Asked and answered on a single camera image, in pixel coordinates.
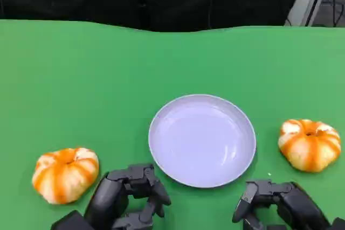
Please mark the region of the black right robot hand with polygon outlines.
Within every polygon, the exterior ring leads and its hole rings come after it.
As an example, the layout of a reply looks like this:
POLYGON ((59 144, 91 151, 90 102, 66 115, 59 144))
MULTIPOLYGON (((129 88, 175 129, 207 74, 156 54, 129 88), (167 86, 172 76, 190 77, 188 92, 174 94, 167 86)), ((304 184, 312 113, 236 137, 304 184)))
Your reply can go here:
POLYGON ((273 183, 271 180, 249 180, 234 211, 232 222, 243 223, 243 229, 328 229, 331 224, 306 193, 295 182, 273 183), (255 214, 257 208, 277 206, 280 225, 264 225, 255 214))

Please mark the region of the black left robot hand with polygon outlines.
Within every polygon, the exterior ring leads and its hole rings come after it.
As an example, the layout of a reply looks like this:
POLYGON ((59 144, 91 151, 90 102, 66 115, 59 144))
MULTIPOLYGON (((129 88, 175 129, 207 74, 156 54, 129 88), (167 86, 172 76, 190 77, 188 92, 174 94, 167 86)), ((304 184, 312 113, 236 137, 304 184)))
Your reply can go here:
POLYGON ((94 229, 152 229, 153 216, 164 217, 170 197, 152 164, 134 164, 104 174, 84 213, 94 229), (142 210, 126 213, 129 196, 147 198, 142 210))

